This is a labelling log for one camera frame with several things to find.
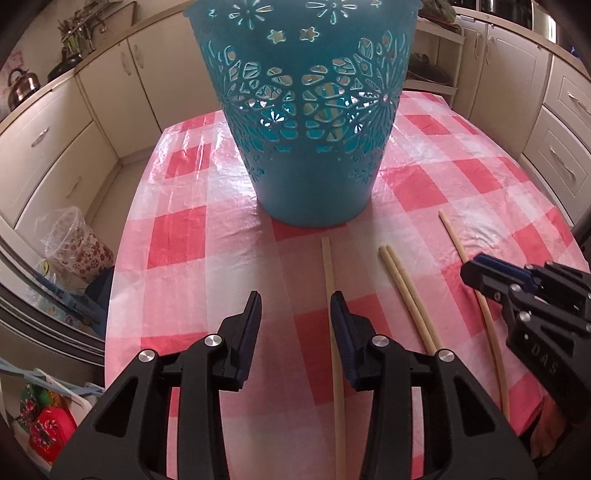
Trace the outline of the lone bamboo chopstick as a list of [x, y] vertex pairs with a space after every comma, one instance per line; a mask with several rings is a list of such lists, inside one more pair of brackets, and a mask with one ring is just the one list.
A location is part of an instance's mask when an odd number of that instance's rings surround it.
[[[449, 220], [446, 212], [440, 210], [438, 212], [438, 216], [442, 221], [452, 243], [455, 246], [455, 249], [462, 261], [463, 264], [466, 264], [470, 258], [468, 253], [462, 244], [459, 235], [457, 234], [453, 224]], [[500, 398], [501, 398], [501, 405], [502, 405], [502, 412], [505, 415], [506, 419], [510, 419], [510, 396], [509, 396], [509, 388], [507, 382], [507, 375], [505, 370], [505, 365], [503, 362], [503, 356], [501, 352], [500, 342], [497, 336], [497, 332], [494, 326], [493, 316], [488, 305], [486, 298], [477, 290], [474, 291], [476, 300], [480, 307], [484, 325], [487, 332], [487, 337], [489, 341], [490, 350], [493, 357], [494, 367], [496, 370], [496, 376], [498, 381], [498, 387], [500, 391]]]

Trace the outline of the cream lower kitchen cabinets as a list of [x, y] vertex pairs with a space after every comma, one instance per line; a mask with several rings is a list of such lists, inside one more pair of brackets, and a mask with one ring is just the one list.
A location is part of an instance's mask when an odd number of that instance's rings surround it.
[[[578, 225], [590, 206], [590, 79], [537, 34], [458, 13], [464, 44], [451, 106], [527, 162]], [[217, 101], [183, 8], [115, 36], [45, 85], [1, 125], [1, 216], [30, 238], [68, 205], [93, 213], [119, 163], [145, 158], [162, 130]]]

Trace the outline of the red floral bag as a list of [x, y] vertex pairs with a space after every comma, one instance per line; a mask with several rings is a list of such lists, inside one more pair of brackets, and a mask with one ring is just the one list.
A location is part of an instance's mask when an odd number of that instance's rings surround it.
[[28, 434], [28, 445], [50, 465], [77, 429], [63, 397], [31, 383], [21, 392], [17, 422]]

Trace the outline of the white storage rack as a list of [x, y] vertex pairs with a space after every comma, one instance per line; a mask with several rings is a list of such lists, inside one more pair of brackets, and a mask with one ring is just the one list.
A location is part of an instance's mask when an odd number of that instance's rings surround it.
[[440, 95], [452, 106], [465, 40], [464, 28], [458, 23], [440, 25], [419, 17], [404, 89]]

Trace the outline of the clear floral plastic container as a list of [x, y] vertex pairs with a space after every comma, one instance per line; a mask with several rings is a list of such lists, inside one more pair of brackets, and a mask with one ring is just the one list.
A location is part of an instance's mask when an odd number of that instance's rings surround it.
[[50, 211], [35, 222], [44, 257], [86, 284], [114, 266], [112, 250], [98, 238], [76, 206]]

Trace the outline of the pink checkered plastic tablecloth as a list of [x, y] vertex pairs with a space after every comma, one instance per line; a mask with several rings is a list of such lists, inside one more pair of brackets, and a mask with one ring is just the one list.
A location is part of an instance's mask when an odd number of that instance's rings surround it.
[[588, 265], [559, 210], [500, 147], [438, 96], [407, 92], [375, 182], [353, 221], [297, 229], [260, 209], [224, 115], [168, 128], [139, 182], [115, 265], [105, 376], [143, 349], [187, 348], [263, 298], [245, 388], [221, 395], [235, 479], [331, 479], [335, 427], [322, 237], [349, 309], [406, 348], [423, 345], [379, 256], [390, 245], [443, 344], [492, 397], [482, 313], [438, 212], [470, 254], [516, 265]]

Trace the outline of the blue perforated plastic basket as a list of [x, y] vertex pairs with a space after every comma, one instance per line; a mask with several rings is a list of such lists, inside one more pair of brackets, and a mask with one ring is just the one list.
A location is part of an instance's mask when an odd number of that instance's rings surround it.
[[420, 9], [402, 0], [199, 0], [185, 9], [271, 217], [326, 228], [367, 206]]

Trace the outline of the metal kettle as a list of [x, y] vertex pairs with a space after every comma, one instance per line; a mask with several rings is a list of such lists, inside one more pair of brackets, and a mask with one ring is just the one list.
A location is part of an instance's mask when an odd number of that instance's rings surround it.
[[21, 68], [14, 68], [8, 77], [9, 94], [7, 104], [10, 111], [14, 111], [26, 99], [40, 88], [40, 81], [35, 73], [29, 73]]

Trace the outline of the utensil rack on wall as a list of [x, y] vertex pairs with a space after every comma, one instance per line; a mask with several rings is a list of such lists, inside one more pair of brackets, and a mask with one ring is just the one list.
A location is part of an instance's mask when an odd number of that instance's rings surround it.
[[58, 22], [62, 52], [67, 58], [95, 50], [93, 28], [96, 25], [104, 28], [104, 15], [119, 4], [120, 1], [85, 1], [71, 17]]

